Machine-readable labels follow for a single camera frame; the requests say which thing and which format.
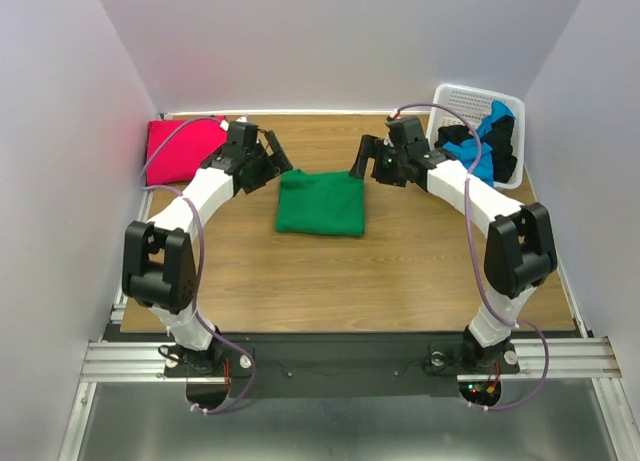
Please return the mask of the green t shirt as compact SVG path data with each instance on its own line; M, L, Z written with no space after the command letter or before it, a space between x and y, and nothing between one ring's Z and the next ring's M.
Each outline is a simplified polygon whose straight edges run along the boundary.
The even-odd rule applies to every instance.
M363 236L364 181L350 177L348 171L310 174L296 169L284 173L275 229L279 233Z

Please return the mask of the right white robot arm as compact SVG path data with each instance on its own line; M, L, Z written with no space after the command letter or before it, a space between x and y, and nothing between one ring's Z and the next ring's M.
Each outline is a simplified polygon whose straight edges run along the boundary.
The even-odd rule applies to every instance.
M482 371L503 359L523 306L557 268L550 214L538 202L525 205L501 194L450 151L431 148L418 118L386 126L385 138L361 138L349 175L361 179L371 167L381 184L413 183L463 214L469 235L479 230L485 236L484 256L470 252L481 306L460 347L463 365Z

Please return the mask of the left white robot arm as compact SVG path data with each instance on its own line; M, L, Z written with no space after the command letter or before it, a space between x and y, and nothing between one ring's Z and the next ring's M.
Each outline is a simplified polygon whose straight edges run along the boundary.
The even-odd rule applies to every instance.
M220 334L197 306L204 226L239 192L251 193L293 166L274 131L243 121L226 125L223 144L204 158L186 188L148 221L125 230L122 292L151 311L176 345L160 353L171 367L202 375L224 364Z

